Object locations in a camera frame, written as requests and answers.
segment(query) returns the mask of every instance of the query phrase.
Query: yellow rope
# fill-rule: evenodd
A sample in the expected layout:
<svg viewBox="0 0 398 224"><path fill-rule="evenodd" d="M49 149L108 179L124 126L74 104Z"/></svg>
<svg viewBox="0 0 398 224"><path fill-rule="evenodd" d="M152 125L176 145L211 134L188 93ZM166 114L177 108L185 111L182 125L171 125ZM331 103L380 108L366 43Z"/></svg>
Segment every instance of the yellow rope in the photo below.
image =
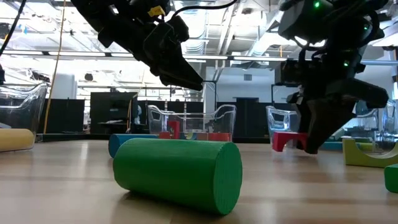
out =
<svg viewBox="0 0 398 224"><path fill-rule="evenodd" d="M65 19L65 8L66 8L66 6L67 6L67 0L63 0L62 22L61 22L61 32L60 32L60 45L59 45L59 48L58 48L57 61L55 62L54 74L52 75L51 90L50 90L49 100L47 102L47 108L45 110L44 131L43 131L44 134L47 132L47 122L48 122L48 118L49 118L52 90L54 89L55 76L57 75L57 69L58 69L58 61L60 60L60 52L61 52L61 48L62 48L63 21Z"/></svg>

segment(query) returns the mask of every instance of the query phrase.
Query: ceiling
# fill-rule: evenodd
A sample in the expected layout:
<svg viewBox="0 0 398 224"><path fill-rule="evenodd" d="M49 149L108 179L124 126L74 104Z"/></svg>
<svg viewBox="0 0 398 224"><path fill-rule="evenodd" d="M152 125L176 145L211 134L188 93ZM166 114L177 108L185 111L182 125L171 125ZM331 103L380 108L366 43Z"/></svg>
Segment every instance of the ceiling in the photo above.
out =
<svg viewBox="0 0 398 224"><path fill-rule="evenodd" d="M171 1L172 8L178 9L191 5L221 5L229 1L204 0L204 1ZM189 26L190 40L183 43L185 54L206 55L267 55L271 57L297 57L300 48L295 42L285 40L278 36L277 29L267 30L271 23L278 20L279 0L241 0L228 9L195 11L182 13L184 21ZM12 24L19 7L18 1L0 0L0 23ZM60 22L62 20L63 1L53 0L28 0L24 13L18 23L17 29L7 46L7 50L38 50L56 52L60 45ZM395 8L390 2L385 10L393 11L393 17L381 26L385 28L386 38L373 42L369 46L363 59L374 60L383 56L381 46L398 45L398 24L396 24ZM84 18L78 13L72 3L67 0L65 9L65 22L62 34L63 52L114 52L126 53L117 44L105 48L97 40L97 32L93 30ZM47 58L21 57L18 55L5 55L0 61L7 68L7 74L13 82L29 83L26 79L29 71L40 72L50 78L55 67L55 56ZM194 68L203 73L203 67L214 67L214 61L192 62ZM258 73L271 72L276 63L255 65L249 63L245 70L259 69ZM223 71L221 82L234 82L232 68ZM148 85L161 86L158 78L149 74L148 67L132 60L109 61L95 60L95 58L62 59L58 72L72 73L78 77L79 85L117 85L141 86L141 82ZM88 83L84 79L86 73L96 74L98 77L114 76L112 81L94 78L95 83Z"/></svg>

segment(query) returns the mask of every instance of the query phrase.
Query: ceiling duct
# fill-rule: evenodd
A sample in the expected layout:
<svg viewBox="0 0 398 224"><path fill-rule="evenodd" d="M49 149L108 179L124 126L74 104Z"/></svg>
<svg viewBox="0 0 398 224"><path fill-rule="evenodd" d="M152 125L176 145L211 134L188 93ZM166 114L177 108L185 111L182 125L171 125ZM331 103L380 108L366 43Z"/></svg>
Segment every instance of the ceiling duct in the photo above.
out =
<svg viewBox="0 0 398 224"><path fill-rule="evenodd" d="M187 6L202 6L206 2L200 1L175 1L177 9ZM204 54L205 53L205 42L202 39L206 35L206 22L207 22L207 11L201 9L192 9L181 12L180 16L189 27L190 38L196 40L188 40L182 43L184 54Z"/></svg>

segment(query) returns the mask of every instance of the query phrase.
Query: table surface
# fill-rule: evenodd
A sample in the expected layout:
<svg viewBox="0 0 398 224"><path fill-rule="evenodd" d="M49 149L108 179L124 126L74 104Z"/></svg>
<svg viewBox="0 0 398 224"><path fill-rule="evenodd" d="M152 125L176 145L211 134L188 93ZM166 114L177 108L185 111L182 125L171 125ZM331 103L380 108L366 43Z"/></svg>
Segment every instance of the table surface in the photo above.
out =
<svg viewBox="0 0 398 224"><path fill-rule="evenodd" d="M107 141L36 144L0 154L0 222L398 223L398 194L383 169L344 166L340 152L316 156L238 144L244 174L233 212L215 217L129 194L113 179Z"/></svg>

